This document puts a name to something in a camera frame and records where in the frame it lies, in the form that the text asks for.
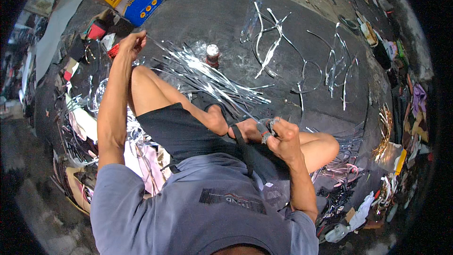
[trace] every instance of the gray t-shirt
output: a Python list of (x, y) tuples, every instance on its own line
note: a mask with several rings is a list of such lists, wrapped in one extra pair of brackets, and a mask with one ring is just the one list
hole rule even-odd
[(279, 212), (261, 179), (224, 153), (191, 157), (162, 190), (144, 200), (142, 179), (120, 164), (98, 175), (91, 224), (101, 254), (211, 254), (252, 244), (270, 254), (317, 254), (315, 226), (303, 212)]

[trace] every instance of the right hand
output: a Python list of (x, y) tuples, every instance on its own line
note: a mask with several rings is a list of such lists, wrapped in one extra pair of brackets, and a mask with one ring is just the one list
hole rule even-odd
[(276, 119), (280, 120), (280, 122), (275, 122), (273, 127), (277, 137), (270, 136), (266, 144), (290, 168), (295, 168), (304, 160), (300, 150), (299, 127), (280, 117), (276, 117)]
[(120, 41), (117, 56), (128, 56), (134, 61), (146, 45), (146, 31), (132, 33)]

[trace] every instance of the foot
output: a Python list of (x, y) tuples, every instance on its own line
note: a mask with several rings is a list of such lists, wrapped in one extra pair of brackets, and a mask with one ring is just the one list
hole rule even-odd
[[(256, 128), (256, 121), (253, 119), (249, 118), (247, 120), (241, 121), (239, 123), (236, 123), (237, 127), (239, 128), (239, 131), (242, 134), (242, 138), (244, 138), (244, 141), (246, 143), (259, 143), (261, 142), (261, 134), (259, 133), (258, 129)], [(236, 139), (233, 128), (228, 128), (228, 135)]]
[(207, 110), (209, 114), (209, 130), (214, 132), (219, 136), (223, 136), (228, 132), (228, 124), (227, 121), (223, 117), (222, 109), (218, 105), (212, 105)]

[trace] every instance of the glue can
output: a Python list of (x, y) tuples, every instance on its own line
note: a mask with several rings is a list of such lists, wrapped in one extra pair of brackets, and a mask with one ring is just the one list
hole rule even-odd
[(212, 68), (219, 68), (219, 48), (216, 45), (207, 46), (206, 63)]

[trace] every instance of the knee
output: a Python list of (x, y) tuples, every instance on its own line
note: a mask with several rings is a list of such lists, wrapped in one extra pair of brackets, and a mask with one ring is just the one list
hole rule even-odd
[(149, 68), (143, 65), (136, 66), (132, 69), (132, 74), (130, 76), (131, 82), (133, 84), (140, 83), (141, 81), (145, 80), (154, 80), (154, 77), (156, 74), (151, 71)]
[(329, 151), (332, 152), (332, 155), (334, 157), (337, 156), (340, 150), (340, 144), (338, 143), (337, 139), (335, 139), (335, 137), (328, 133), (322, 133), (321, 138), (326, 142)]
[(139, 65), (132, 68), (131, 79), (135, 81), (140, 79), (141, 77), (146, 75), (146, 70), (148, 70), (145, 66)]

